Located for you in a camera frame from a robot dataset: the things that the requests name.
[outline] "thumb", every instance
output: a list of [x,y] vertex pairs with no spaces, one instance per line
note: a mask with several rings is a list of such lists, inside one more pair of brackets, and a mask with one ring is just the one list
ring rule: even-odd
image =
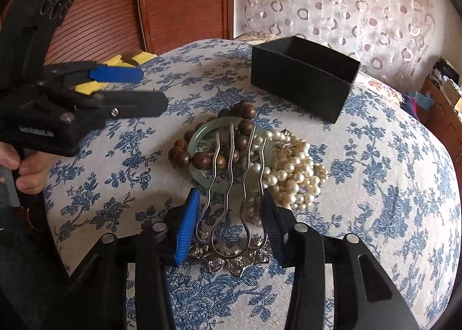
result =
[[20,162],[19,154],[13,146],[0,142],[0,166],[18,169]]

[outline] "yellow cloth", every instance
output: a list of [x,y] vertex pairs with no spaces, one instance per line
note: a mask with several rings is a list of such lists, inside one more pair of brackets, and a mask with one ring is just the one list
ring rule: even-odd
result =
[[[141,52],[138,55],[135,55],[132,57],[134,61],[136,61],[138,64],[143,64],[146,63],[147,61],[154,59],[157,57],[157,55],[151,54],[149,52]],[[116,55],[113,58],[110,58],[109,60],[105,61],[103,64],[106,64],[108,66],[123,66],[126,68],[133,68],[134,66],[128,63],[125,63],[122,61],[122,55]],[[89,81],[85,82],[83,84],[78,84],[74,90],[77,93],[82,93],[86,95],[91,95],[94,92],[97,92],[101,90],[103,87],[105,87],[108,83],[107,82],[97,82],[97,81]]]

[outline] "blue floral tablecloth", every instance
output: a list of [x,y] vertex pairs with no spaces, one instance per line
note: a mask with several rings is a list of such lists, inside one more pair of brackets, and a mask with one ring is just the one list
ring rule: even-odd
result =
[[[446,149],[362,85],[354,86],[331,125],[253,87],[250,64],[250,45],[223,40],[194,42],[147,62],[139,89],[165,92],[167,111],[155,119],[108,122],[86,136],[76,157],[52,168],[48,221],[69,273],[104,233],[138,233],[163,209],[184,203],[191,176],[172,166],[168,150],[186,130],[245,98],[257,107],[256,123],[305,138],[314,160],[330,171],[314,209],[296,212],[297,219],[325,235],[358,234],[421,327],[429,328],[448,303],[460,252],[459,189]],[[241,278],[211,275],[188,262],[169,270],[176,326],[282,329],[292,281],[293,270],[274,261],[248,268]],[[326,304],[331,327],[329,295]],[[78,308],[75,314],[84,315]],[[135,326],[132,297],[127,318]]]

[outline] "cardboard box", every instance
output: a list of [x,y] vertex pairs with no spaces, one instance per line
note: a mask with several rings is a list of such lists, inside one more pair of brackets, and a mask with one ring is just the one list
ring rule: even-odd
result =
[[295,36],[252,48],[251,83],[335,123],[360,63]]
[[448,96],[449,103],[454,109],[462,112],[462,96],[454,87],[452,81],[446,81],[443,85],[443,91]]

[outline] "floral fabric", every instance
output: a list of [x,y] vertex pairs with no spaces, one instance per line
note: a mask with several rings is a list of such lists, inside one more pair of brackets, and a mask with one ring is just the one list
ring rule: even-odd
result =
[[[61,159],[50,172],[48,221],[69,273],[104,233],[136,234],[183,204],[194,181],[187,169],[173,167],[168,150],[197,123],[248,99],[257,108],[256,123],[305,138],[314,160],[330,171],[314,208],[295,212],[297,219],[324,235],[359,235],[420,326],[436,321],[456,275],[461,213],[452,161],[423,125],[361,84],[336,124],[322,122],[250,84],[251,46],[243,42],[198,41],[141,67],[142,83],[122,87],[165,92],[167,111],[108,122],[86,136],[76,157]],[[283,329],[292,282],[293,269],[275,261],[252,266],[241,278],[208,274],[195,262],[168,271],[181,330]],[[327,289],[326,328],[332,328],[330,278]],[[132,290],[129,327],[136,324],[134,305]],[[76,315],[82,313],[76,309]]]

